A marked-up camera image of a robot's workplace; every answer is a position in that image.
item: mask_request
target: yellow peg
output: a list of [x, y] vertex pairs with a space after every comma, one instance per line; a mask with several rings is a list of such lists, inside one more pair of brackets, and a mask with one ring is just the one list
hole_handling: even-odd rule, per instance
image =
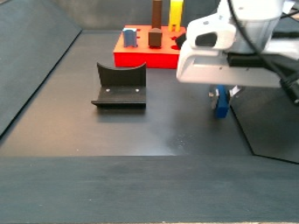
[[179, 31], [183, 17], [183, 0], [171, 0], [169, 31]]

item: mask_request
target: red base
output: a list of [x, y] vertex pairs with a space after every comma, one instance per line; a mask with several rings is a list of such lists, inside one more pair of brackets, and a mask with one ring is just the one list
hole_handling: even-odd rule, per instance
[[126, 28], [138, 29], [138, 47], [125, 47], [122, 33], [114, 51], [117, 67], [138, 67], [146, 63], [147, 67], [177, 68], [181, 50], [175, 44], [175, 39], [186, 33], [186, 29], [182, 27], [181, 31], [169, 31], [169, 27], [163, 26], [163, 46], [157, 49], [149, 46], [151, 25], [127, 25]]

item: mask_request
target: dark gray floor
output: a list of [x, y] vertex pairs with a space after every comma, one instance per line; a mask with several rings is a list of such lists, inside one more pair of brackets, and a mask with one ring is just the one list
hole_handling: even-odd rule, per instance
[[249, 155], [233, 115], [215, 120], [207, 85], [147, 69], [146, 110], [98, 110], [98, 62], [114, 66], [118, 31], [85, 32], [2, 143], [0, 156]]
[[0, 222], [299, 221], [298, 173], [249, 156], [2, 157]]
[[118, 34], [81, 35], [2, 139], [0, 222], [299, 221], [299, 166], [251, 156], [207, 86], [149, 69], [145, 112], [90, 103]]

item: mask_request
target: black bracket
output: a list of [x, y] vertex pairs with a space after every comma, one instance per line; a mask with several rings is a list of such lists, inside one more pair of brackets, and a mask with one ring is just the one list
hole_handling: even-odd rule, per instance
[[98, 107], [138, 108], [146, 107], [146, 63], [142, 66], [115, 69], [98, 63], [101, 90]]

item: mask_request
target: blue object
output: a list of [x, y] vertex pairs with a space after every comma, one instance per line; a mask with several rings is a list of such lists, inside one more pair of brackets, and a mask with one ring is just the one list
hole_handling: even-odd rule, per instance
[[125, 47], [137, 47], [137, 28], [125, 28]]
[[218, 90], [219, 90], [219, 101], [218, 106], [215, 108], [215, 116], [217, 118], [226, 118], [230, 111], [230, 102], [226, 87], [223, 85], [218, 85]]

